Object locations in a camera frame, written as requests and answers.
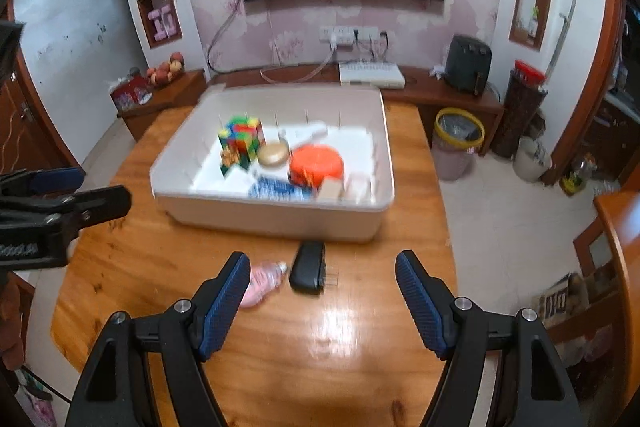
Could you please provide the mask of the multicolour puzzle cube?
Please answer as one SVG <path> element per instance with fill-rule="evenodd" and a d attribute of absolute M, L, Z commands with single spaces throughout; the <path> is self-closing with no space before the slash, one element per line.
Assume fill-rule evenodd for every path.
<path fill-rule="evenodd" d="M 255 117 L 232 117 L 217 135 L 221 150 L 226 145 L 234 147 L 247 153 L 251 161 L 257 157 L 258 148 L 265 143 L 262 122 Z"/>

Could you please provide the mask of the blue printed small box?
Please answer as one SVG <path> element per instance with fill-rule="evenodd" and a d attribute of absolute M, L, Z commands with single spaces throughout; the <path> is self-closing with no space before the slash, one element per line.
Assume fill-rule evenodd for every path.
<path fill-rule="evenodd" d="M 273 202 L 303 202 L 312 199 L 314 191 L 286 180 L 260 176 L 248 192 L 249 198 L 273 200 Z"/>

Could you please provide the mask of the round gold tin case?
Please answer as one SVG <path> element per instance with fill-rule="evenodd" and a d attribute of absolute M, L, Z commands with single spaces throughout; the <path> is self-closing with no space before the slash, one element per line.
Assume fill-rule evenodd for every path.
<path fill-rule="evenodd" d="M 257 151 L 257 160 L 262 167 L 277 168 L 285 165 L 290 155 L 288 143 L 276 141 L 262 144 Z"/>

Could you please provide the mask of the orange round case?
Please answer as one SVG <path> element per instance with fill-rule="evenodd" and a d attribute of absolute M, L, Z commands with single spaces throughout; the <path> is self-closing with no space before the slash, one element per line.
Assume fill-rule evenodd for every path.
<path fill-rule="evenodd" d="M 288 179 L 295 184 L 317 190 L 325 179 L 344 178 L 344 161 L 329 145 L 304 145 L 290 156 Z"/>

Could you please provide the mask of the beige small block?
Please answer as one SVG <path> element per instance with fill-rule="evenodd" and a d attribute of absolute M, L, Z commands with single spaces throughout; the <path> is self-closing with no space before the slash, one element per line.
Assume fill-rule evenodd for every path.
<path fill-rule="evenodd" d="M 344 184 L 341 179 L 326 178 L 322 181 L 317 192 L 318 200 L 326 202 L 336 202 L 343 197 Z"/>

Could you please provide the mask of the white plastic storage bin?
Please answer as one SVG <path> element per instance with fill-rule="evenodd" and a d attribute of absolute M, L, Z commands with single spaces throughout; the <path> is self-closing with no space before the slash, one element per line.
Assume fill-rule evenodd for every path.
<path fill-rule="evenodd" d="M 326 144 L 343 158 L 344 194 L 336 202 L 273 202 L 248 192 L 256 179 L 288 181 L 288 167 L 220 171 L 218 131 L 235 116 L 262 122 L 267 142 Z M 204 96 L 150 170 L 160 207 L 186 225 L 296 239 L 367 242 L 395 199 L 382 94 L 370 87 L 280 84 Z"/>

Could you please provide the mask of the red gift box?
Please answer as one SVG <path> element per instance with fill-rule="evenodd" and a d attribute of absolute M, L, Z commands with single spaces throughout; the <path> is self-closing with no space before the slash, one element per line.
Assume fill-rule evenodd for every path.
<path fill-rule="evenodd" d="M 148 80 L 140 75 L 120 78 L 108 89 L 118 113 L 149 103 L 152 90 Z"/>

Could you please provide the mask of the wooden chair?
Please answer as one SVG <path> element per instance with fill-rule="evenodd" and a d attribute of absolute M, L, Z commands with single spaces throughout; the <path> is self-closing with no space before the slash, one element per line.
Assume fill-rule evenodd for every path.
<path fill-rule="evenodd" d="M 555 343 L 565 343 L 590 336 L 621 317 L 626 346 L 632 348 L 639 337 L 639 193 L 606 194 L 597 197 L 594 205 L 598 217 L 579 236 L 578 245 L 586 253 L 586 247 L 604 234 L 618 280 L 617 291 L 552 327 L 549 335 Z"/>

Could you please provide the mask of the plate of fruit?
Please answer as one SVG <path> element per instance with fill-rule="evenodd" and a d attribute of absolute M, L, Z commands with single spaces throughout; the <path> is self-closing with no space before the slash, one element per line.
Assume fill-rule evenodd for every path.
<path fill-rule="evenodd" d="M 179 79 L 184 73 L 184 57 L 180 52 L 171 54 L 168 61 L 146 71 L 146 78 L 153 88 L 163 88 Z"/>

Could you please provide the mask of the pink floss dispenser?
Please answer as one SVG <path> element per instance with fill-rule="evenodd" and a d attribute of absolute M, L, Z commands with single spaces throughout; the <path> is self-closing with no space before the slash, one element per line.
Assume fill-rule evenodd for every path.
<path fill-rule="evenodd" d="M 279 288 L 288 273 L 288 265 L 283 261 L 262 262 L 250 268 L 250 281 L 241 300 L 241 308 L 259 305 L 270 293 Z"/>

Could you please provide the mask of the black charger adapter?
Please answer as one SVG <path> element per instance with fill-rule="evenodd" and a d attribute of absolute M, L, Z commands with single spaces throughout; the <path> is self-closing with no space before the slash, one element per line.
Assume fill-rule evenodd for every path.
<path fill-rule="evenodd" d="M 296 293 L 309 296 L 319 296 L 326 285 L 338 283 L 338 274 L 326 269 L 326 245 L 323 242 L 303 241 L 299 244 L 288 283 Z"/>

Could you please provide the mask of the yellow rimmed trash bin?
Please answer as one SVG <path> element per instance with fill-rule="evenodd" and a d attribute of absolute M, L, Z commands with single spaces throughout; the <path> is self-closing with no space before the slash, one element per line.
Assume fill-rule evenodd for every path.
<path fill-rule="evenodd" d="M 432 156 L 440 181 L 457 181 L 485 141 L 484 124 L 464 109 L 445 107 L 435 118 Z"/>

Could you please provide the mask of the black air fryer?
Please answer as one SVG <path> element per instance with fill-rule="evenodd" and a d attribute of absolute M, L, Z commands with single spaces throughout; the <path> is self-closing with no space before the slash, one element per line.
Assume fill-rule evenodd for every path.
<path fill-rule="evenodd" d="M 445 82 L 460 92 L 481 96 L 486 88 L 491 57 L 491 48 L 483 41 L 454 35 L 445 64 Z"/>

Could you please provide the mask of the white set-top box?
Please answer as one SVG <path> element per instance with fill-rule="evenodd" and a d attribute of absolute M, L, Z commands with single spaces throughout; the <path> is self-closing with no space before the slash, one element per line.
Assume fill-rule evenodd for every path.
<path fill-rule="evenodd" d="M 402 90 L 406 80 L 399 67 L 392 63 L 348 62 L 338 65 L 344 86 L 373 86 L 378 89 Z"/>

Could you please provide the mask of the wall power strip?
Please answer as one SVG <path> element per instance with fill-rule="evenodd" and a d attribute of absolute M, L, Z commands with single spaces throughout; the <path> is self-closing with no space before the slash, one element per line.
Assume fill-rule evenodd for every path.
<path fill-rule="evenodd" d="M 375 26 L 321 26 L 319 41 L 335 43 L 337 46 L 371 44 L 381 38 L 381 31 Z"/>

